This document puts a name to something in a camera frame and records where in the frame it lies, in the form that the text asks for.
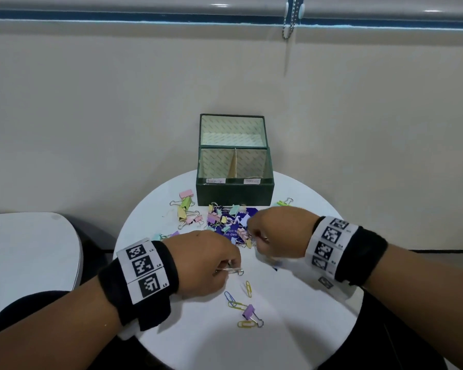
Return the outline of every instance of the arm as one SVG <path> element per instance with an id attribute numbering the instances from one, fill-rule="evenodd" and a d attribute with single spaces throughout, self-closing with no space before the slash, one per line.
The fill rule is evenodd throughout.
<path id="1" fill-rule="evenodd" d="M 389 245 L 364 288 L 463 370 L 463 270 Z"/>
<path id="2" fill-rule="evenodd" d="M 228 272 L 216 272 L 229 261 L 240 267 L 240 251 L 228 239 L 212 231 L 192 231 L 164 240 L 177 272 L 178 290 L 186 297 L 205 296 L 221 289 Z M 108 268 L 122 273 L 120 264 Z M 103 283 L 110 286 L 127 312 L 132 306 L 123 274 L 120 278 L 98 277 L 89 280 L 64 297 L 0 332 L 0 370 L 82 370 L 122 329 L 118 307 L 106 298 Z M 160 305 L 142 300 L 144 316 L 155 313 Z"/>
<path id="3" fill-rule="evenodd" d="M 304 209 L 273 207 L 250 218 L 248 227 L 260 253 L 301 258 L 318 219 Z M 360 248 L 370 253 L 370 246 Z M 394 245 L 377 261 L 368 270 L 364 289 L 463 370 L 463 270 L 427 261 Z M 356 264 L 347 263 L 352 272 L 357 270 Z"/>
<path id="4" fill-rule="evenodd" d="M 122 328 L 93 278 L 0 332 L 0 369 L 84 369 Z"/>

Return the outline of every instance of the hand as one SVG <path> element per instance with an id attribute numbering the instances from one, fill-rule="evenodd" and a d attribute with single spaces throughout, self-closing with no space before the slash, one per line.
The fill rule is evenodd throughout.
<path id="1" fill-rule="evenodd" d="M 272 257 L 301 258 L 309 245 L 319 216 L 294 206 L 278 206 L 258 211 L 248 220 L 249 233 L 257 250 Z"/>
<path id="2" fill-rule="evenodd" d="M 218 267 L 240 267 L 238 248 L 226 237 L 213 231 L 192 231 L 164 239 L 178 271 L 178 294 L 185 297 L 206 296 L 219 291 L 228 278 Z"/>

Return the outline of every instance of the purple binder clip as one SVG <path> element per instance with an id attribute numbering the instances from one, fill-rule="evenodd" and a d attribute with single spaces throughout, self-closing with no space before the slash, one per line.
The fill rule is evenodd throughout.
<path id="1" fill-rule="evenodd" d="M 255 308 L 252 306 L 252 304 L 249 304 L 247 306 L 247 308 L 245 309 L 245 311 L 242 313 L 242 316 L 247 319 L 247 321 L 254 321 L 255 323 L 257 323 L 257 327 L 261 328 L 262 326 L 264 326 L 264 321 L 259 318 L 256 313 L 255 313 Z"/>

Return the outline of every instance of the box lid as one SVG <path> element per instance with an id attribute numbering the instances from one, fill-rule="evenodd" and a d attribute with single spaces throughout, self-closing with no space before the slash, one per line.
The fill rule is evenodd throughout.
<path id="1" fill-rule="evenodd" d="M 261 116 L 201 114 L 199 146 L 266 149 L 268 139 Z"/>

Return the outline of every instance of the blue paper clip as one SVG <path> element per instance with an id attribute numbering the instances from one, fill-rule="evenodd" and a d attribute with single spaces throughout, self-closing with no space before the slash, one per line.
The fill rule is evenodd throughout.
<path id="1" fill-rule="evenodd" d="M 225 291 L 225 297 L 227 298 L 228 302 L 229 302 L 232 306 L 236 306 L 235 299 L 234 299 L 233 296 L 230 294 L 230 292 Z"/>

